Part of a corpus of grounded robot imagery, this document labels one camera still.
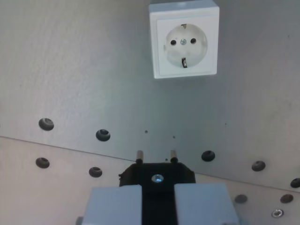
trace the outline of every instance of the silver screw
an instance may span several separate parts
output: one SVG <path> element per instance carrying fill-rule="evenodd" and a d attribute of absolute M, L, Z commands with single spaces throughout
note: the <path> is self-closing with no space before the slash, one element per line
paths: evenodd
<path fill-rule="evenodd" d="M 280 217 L 283 216 L 283 214 L 284 214 L 283 210 L 274 210 L 272 212 L 272 217 L 274 217 L 274 218 L 280 218 Z"/>
<path fill-rule="evenodd" d="M 163 175 L 155 174 L 155 175 L 152 176 L 151 180 L 152 180 L 154 183 L 160 183 L 160 182 L 163 182 L 164 177 L 163 177 Z"/>
<path fill-rule="evenodd" d="M 185 45 L 187 43 L 186 39 L 181 39 L 180 44 Z"/>

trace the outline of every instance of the white electrical outlet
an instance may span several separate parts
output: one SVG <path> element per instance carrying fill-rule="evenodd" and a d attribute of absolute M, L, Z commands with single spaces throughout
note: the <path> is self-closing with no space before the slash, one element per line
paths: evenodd
<path fill-rule="evenodd" d="M 149 5 L 155 78 L 217 73 L 219 7 L 212 0 Z"/>

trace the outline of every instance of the metal pin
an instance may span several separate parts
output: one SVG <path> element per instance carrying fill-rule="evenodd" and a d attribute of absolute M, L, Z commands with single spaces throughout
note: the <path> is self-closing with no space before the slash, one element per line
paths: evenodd
<path fill-rule="evenodd" d="M 144 160 L 144 153 L 142 150 L 138 150 L 136 153 L 136 163 L 142 164 Z"/>
<path fill-rule="evenodd" d="M 171 163 L 177 163 L 178 159 L 177 159 L 177 154 L 176 154 L 176 150 L 171 150 Z"/>
<path fill-rule="evenodd" d="M 182 58 L 181 63 L 183 65 L 183 68 L 187 68 L 188 67 L 187 66 L 187 60 L 186 60 L 186 58 Z"/>

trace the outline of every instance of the screw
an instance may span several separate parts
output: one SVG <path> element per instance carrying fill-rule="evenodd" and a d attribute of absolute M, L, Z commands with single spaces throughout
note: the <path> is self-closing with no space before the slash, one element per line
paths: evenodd
<path fill-rule="evenodd" d="M 186 39 L 181 39 L 180 44 L 185 45 L 187 43 Z"/>
<path fill-rule="evenodd" d="M 96 138 L 99 141 L 106 142 L 111 138 L 111 134 L 107 130 L 101 129 L 96 132 Z"/>
<path fill-rule="evenodd" d="M 248 197 L 246 195 L 237 195 L 234 199 L 234 201 L 238 204 L 243 204 L 248 200 Z"/>
<path fill-rule="evenodd" d="M 256 161 L 252 164 L 252 170 L 255 171 L 255 172 L 259 172 L 259 171 L 262 171 L 264 170 L 264 168 L 266 167 L 266 164 L 265 162 L 263 161 Z"/>
<path fill-rule="evenodd" d="M 283 210 L 274 210 L 272 212 L 272 217 L 274 217 L 274 218 L 280 218 L 280 217 L 283 216 L 283 214 L 284 214 Z"/>
<path fill-rule="evenodd" d="M 300 178 L 295 178 L 291 182 L 292 188 L 300 188 Z"/>
<path fill-rule="evenodd" d="M 286 204 L 286 203 L 290 203 L 293 199 L 294 197 L 292 195 L 286 194 L 280 198 L 280 201 L 281 203 Z"/>
<path fill-rule="evenodd" d="M 152 180 L 154 183 L 160 183 L 160 182 L 163 182 L 164 177 L 163 177 L 163 175 L 155 174 L 155 175 L 152 176 L 151 180 Z"/>
<path fill-rule="evenodd" d="M 49 131 L 54 128 L 54 123 L 51 119 L 49 118 L 42 118 L 39 120 L 38 125 L 40 128 L 43 130 Z"/>

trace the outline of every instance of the metal panel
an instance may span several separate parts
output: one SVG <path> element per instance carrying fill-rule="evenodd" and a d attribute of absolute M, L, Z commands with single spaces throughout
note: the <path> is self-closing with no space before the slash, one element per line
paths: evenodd
<path fill-rule="evenodd" d="M 38 157 L 50 161 L 47 169 L 35 165 Z M 117 187 L 118 174 L 132 162 L 40 144 L 0 138 L 0 224 L 75 225 L 84 215 L 93 187 Z M 89 169 L 98 166 L 103 175 L 93 178 Z M 234 203 L 246 225 L 297 225 L 300 194 L 196 174 L 197 183 L 226 183 L 231 199 L 245 194 L 248 201 Z M 294 200 L 282 204 L 280 197 Z M 275 219 L 271 213 L 284 210 Z"/>
<path fill-rule="evenodd" d="M 150 0 L 1 0 L 0 135 L 131 160 L 143 150 L 152 162 L 176 149 L 197 172 L 289 189 L 300 1 L 216 3 L 218 74 L 154 80 Z M 54 130 L 38 127 L 43 117 Z M 95 138 L 102 128 L 107 142 Z M 216 153 L 209 164 L 205 150 Z M 267 164 L 259 174 L 256 160 Z"/>

